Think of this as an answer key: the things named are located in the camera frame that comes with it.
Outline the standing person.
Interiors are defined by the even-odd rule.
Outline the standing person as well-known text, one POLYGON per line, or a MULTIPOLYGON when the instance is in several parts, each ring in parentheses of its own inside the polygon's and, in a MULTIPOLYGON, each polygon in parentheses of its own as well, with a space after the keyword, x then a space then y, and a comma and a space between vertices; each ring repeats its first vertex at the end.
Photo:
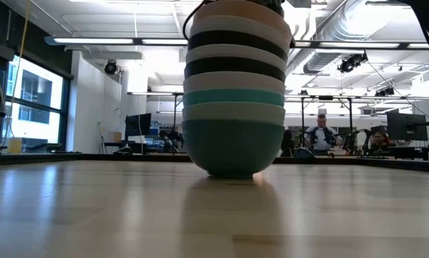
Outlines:
POLYGON ((343 140, 335 129, 326 124, 325 114, 319 114, 316 122, 317 125, 304 133, 305 145, 315 156, 325 156, 334 146, 343 145, 343 140))

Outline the black table edge rail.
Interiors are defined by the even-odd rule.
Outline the black table edge rail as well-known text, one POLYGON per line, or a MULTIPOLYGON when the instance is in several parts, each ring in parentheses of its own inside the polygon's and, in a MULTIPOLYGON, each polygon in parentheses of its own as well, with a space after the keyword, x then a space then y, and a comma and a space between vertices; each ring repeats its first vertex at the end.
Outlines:
MULTIPOLYGON (((51 163, 62 161, 138 161, 138 162, 170 162, 189 163, 189 156, 157 155, 157 156, 121 156, 82 153, 30 153, 30 154, 0 154, 0 165, 19 165, 30 163, 51 163)), ((286 165, 347 165, 372 166, 408 171, 429 172, 429 161, 357 158, 345 156, 342 158, 275 158, 274 164, 286 165)))

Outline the yellow container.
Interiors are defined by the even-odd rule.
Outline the yellow container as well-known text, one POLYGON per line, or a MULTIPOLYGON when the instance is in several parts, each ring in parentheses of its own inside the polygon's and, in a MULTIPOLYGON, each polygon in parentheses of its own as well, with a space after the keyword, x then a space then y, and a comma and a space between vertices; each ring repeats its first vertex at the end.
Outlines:
POLYGON ((9 138, 7 143, 7 151, 10 154, 18 154, 22 151, 21 138, 9 138))

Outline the light mint bowl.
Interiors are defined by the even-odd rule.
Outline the light mint bowl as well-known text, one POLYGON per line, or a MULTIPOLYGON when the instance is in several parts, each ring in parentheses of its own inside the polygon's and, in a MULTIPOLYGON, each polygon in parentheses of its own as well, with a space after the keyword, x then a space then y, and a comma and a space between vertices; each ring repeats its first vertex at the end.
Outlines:
POLYGON ((184 107, 183 121, 245 120, 283 125, 286 110, 277 105, 254 102, 212 102, 184 107))

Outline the seated person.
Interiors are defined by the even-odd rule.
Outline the seated person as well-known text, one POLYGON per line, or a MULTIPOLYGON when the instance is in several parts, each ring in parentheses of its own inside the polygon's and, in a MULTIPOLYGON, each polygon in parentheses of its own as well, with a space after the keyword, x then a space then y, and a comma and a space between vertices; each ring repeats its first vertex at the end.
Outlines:
POLYGON ((372 138, 369 152, 370 153, 387 152, 389 149, 389 146, 390 146, 390 143, 389 143, 387 134, 384 131, 377 131, 372 138))

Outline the silver ventilation duct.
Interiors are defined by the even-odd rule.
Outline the silver ventilation duct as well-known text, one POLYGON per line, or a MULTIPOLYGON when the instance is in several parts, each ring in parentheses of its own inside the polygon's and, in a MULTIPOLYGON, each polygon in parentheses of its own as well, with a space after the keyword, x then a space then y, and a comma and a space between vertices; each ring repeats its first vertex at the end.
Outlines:
MULTIPOLYGON (((344 0, 341 7, 327 21, 327 23, 317 31, 314 37, 317 41, 358 41, 368 37, 368 34, 357 29, 362 23, 362 13, 367 0, 344 0)), ((337 58, 335 53, 317 52, 316 49, 306 49, 310 59, 303 66, 306 74, 318 74, 337 58)))

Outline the large dark-framed window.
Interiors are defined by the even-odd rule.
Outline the large dark-framed window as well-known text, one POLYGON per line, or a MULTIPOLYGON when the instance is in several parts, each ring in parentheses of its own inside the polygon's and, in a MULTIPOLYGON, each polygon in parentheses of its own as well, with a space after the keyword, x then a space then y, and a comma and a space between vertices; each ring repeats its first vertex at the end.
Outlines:
POLYGON ((0 153, 9 138, 22 139, 21 153, 65 149, 69 82, 15 56, 0 60, 0 153))

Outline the long ceiling light bar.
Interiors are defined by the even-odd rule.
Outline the long ceiling light bar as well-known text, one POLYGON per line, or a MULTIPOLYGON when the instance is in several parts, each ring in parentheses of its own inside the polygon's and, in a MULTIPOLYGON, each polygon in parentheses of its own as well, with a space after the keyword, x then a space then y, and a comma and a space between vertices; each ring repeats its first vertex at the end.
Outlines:
MULTIPOLYGON (((101 38, 101 37, 45 37, 49 45, 120 45, 120 46, 178 46, 187 45, 185 39, 164 38, 101 38)), ((372 50, 429 50, 427 42, 376 42, 376 41, 317 41, 297 40, 291 48, 298 49, 372 49, 372 50)))

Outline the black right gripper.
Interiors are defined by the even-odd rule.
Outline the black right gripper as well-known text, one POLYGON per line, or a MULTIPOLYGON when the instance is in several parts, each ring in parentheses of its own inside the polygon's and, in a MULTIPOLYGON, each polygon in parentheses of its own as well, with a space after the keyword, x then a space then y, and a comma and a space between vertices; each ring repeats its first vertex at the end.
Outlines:
POLYGON ((249 0, 261 6, 265 6, 275 13, 279 14, 281 17, 284 17, 284 10, 282 8, 282 3, 286 0, 249 0))

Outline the teal bowl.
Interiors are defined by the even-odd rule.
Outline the teal bowl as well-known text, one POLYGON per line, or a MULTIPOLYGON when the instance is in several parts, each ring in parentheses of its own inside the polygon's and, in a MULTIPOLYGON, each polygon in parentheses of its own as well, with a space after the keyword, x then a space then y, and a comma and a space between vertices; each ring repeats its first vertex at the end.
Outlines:
POLYGON ((283 107, 285 98, 276 92, 244 89, 203 90, 183 95, 185 107, 213 102, 253 102, 283 107))
POLYGON ((197 166, 215 177, 249 177, 265 170, 280 150, 284 127, 246 120, 188 120, 184 147, 197 166))

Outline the black bowl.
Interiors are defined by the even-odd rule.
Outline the black bowl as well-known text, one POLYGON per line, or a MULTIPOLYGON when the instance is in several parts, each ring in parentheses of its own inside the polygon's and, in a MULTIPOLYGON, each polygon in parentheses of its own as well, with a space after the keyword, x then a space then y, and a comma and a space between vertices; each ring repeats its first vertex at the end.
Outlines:
POLYGON ((184 78, 207 72, 249 72, 285 82, 286 75, 279 68, 254 59, 242 57, 208 57, 186 64, 184 78))
POLYGON ((192 50, 211 44, 234 44, 254 47, 280 57, 283 61, 288 60, 288 55, 277 44, 251 34, 234 31, 207 31, 195 34, 188 40, 187 48, 192 50))

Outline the black computer monitor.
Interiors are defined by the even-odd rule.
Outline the black computer monitor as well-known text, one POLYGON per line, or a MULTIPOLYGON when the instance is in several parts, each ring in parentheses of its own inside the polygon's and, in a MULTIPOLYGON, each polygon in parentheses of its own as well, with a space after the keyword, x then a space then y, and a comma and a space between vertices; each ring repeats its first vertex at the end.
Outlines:
POLYGON ((387 134, 392 140, 427 141, 428 126, 424 115, 387 113, 387 134))
POLYGON ((125 123, 126 137, 148 135, 151 129, 151 113, 127 116, 125 123))

